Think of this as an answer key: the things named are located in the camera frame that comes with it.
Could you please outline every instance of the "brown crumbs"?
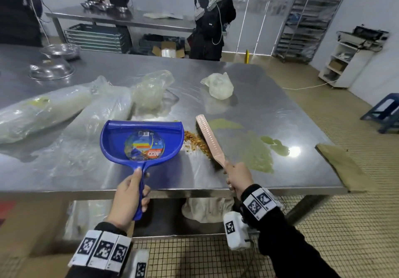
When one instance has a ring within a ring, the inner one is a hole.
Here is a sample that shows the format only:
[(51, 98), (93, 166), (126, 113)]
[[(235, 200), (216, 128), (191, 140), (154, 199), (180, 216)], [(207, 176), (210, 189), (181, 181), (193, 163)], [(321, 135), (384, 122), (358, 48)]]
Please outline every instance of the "brown crumbs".
[(190, 131), (184, 131), (184, 144), (186, 148), (191, 148), (192, 151), (195, 151), (198, 148), (210, 159), (212, 159), (211, 151), (207, 143), (200, 137)]

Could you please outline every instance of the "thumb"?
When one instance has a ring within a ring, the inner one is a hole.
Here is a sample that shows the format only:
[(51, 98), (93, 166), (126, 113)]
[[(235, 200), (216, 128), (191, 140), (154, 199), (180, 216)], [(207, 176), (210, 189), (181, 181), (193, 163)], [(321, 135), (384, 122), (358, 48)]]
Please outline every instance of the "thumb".
[(135, 169), (133, 172), (133, 175), (131, 175), (131, 176), (132, 176), (132, 178), (130, 180), (129, 189), (137, 190), (138, 185), (140, 184), (141, 177), (142, 177), (141, 168)]
[(227, 174), (232, 173), (233, 169), (234, 169), (234, 165), (231, 162), (226, 160), (226, 162), (225, 162), (225, 171), (227, 172)]

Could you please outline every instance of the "round sticker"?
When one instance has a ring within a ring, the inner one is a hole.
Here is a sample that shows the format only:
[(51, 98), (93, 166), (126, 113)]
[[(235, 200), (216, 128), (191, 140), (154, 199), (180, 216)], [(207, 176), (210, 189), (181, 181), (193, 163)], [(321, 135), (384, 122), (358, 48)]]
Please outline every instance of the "round sticker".
[(131, 160), (154, 160), (161, 157), (164, 149), (165, 143), (158, 133), (140, 130), (127, 138), (124, 152)]

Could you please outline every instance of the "blue stool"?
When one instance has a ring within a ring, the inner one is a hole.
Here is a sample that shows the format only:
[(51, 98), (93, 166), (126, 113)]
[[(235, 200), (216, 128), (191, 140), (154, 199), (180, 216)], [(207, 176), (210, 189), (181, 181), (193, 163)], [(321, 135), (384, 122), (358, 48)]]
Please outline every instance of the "blue stool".
[[(387, 100), (392, 100), (392, 103), (382, 111), (377, 111)], [(390, 128), (399, 128), (399, 93), (388, 94), (378, 104), (376, 104), (369, 112), (364, 114), (360, 119), (370, 118), (371, 120), (382, 124), (378, 132), (384, 134)]]

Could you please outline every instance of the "blue dustpan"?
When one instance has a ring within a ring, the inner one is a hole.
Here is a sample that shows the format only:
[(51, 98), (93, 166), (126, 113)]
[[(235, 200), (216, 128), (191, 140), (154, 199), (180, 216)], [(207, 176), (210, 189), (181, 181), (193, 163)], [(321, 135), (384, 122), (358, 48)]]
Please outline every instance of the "blue dustpan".
[(105, 157), (133, 170), (140, 167), (140, 199), (133, 220), (142, 215), (141, 199), (145, 171), (179, 153), (184, 140), (181, 122), (132, 122), (109, 120), (102, 128), (100, 147)]

